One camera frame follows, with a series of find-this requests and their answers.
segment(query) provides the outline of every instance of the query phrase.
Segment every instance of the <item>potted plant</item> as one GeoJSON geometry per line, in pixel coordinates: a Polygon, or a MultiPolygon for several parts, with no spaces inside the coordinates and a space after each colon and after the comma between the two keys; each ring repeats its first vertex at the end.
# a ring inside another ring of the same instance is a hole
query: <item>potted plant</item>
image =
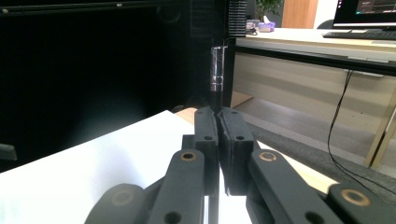
{"type": "Polygon", "coordinates": [[[279,15],[277,11],[282,5],[283,0],[256,0],[256,18],[262,21],[265,12],[272,12],[274,15],[279,15]]]}

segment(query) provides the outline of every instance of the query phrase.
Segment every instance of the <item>dark background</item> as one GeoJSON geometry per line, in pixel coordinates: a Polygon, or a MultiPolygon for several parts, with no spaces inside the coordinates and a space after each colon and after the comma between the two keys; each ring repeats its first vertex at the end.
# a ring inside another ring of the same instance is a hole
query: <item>dark background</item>
{"type": "Polygon", "coordinates": [[[204,105],[213,38],[191,37],[186,8],[0,17],[0,143],[19,157],[0,172],[204,105]]]}

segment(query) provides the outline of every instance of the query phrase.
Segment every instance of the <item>computer monitor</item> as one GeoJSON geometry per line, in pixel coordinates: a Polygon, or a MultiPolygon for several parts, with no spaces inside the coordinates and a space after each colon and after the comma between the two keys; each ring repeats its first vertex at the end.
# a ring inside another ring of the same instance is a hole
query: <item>computer monitor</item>
{"type": "Polygon", "coordinates": [[[338,0],[333,29],[396,29],[396,0],[338,0]]]}

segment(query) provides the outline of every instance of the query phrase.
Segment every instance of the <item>black cable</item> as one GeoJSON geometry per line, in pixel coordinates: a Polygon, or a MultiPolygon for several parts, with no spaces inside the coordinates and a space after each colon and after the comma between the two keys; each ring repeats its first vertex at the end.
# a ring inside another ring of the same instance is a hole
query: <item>black cable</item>
{"type": "Polygon", "coordinates": [[[247,35],[257,35],[257,30],[255,28],[247,29],[247,35]]]}
{"type": "Polygon", "coordinates": [[[350,178],[352,178],[353,180],[355,180],[357,183],[359,183],[360,185],[362,185],[364,188],[368,189],[364,184],[362,184],[358,179],[356,179],[356,178],[353,177],[352,175],[355,175],[355,176],[358,176],[358,177],[360,177],[360,178],[362,178],[362,179],[365,179],[365,180],[367,180],[367,181],[369,181],[369,182],[371,182],[371,183],[373,183],[373,184],[376,184],[376,185],[379,186],[380,188],[385,189],[385,190],[389,191],[390,193],[393,193],[393,194],[396,195],[396,192],[395,192],[395,191],[393,191],[393,190],[391,190],[391,189],[388,189],[387,187],[385,187],[385,186],[383,186],[383,185],[381,185],[381,184],[378,184],[378,183],[374,182],[374,181],[371,180],[371,179],[368,179],[368,178],[366,178],[366,177],[364,177],[364,176],[358,175],[358,174],[356,174],[356,173],[354,173],[354,172],[348,170],[345,166],[343,166],[340,162],[338,162],[338,161],[334,158],[334,156],[332,155],[332,152],[331,152],[331,150],[330,150],[330,138],[331,138],[331,136],[332,136],[332,128],[333,128],[333,126],[334,126],[334,124],[335,124],[335,121],[337,120],[338,112],[340,111],[341,103],[343,102],[344,95],[346,94],[347,86],[348,86],[348,84],[349,84],[350,78],[352,77],[352,73],[353,73],[353,71],[352,71],[352,70],[349,70],[349,71],[347,72],[347,75],[346,75],[346,82],[345,82],[345,85],[344,85],[343,94],[341,95],[341,98],[340,98],[340,100],[339,100],[339,102],[338,102],[337,108],[335,109],[334,117],[332,118],[332,125],[330,126],[329,137],[328,137],[328,139],[327,139],[327,149],[329,150],[329,154],[330,154],[330,157],[332,158],[332,162],[334,163],[334,165],[335,165],[340,171],[342,171],[345,175],[347,175],[347,176],[349,176],[350,178]]]}
{"type": "Polygon", "coordinates": [[[227,39],[225,39],[224,41],[223,41],[223,46],[224,47],[228,47],[228,41],[230,41],[231,39],[236,39],[236,37],[228,37],[227,39]]]}

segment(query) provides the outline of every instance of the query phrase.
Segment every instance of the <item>white table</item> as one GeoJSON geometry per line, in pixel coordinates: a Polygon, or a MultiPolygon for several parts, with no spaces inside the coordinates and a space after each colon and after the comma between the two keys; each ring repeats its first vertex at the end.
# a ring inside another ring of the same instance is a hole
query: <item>white table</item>
{"type": "Polygon", "coordinates": [[[296,50],[301,52],[371,58],[396,62],[396,41],[323,38],[328,32],[348,30],[315,30],[277,28],[272,33],[258,33],[237,38],[236,45],[251,48],[296,50]]]}
{"type": "MultiPolygon", "coordinates": [[[[182,135],[193,132],[186,120],[164,111],[2,173],[0,223],[84,223],[111,187],[130,183],[146,188],[163,177],[173,154],[181,149],[182,135]]],[[[310,185],[321,183],[323,191],[335,183],[298,162],[294,165],[310,185]]],[[[249,223],[245,197],[221,194],[219,223],[249,223]]]]}

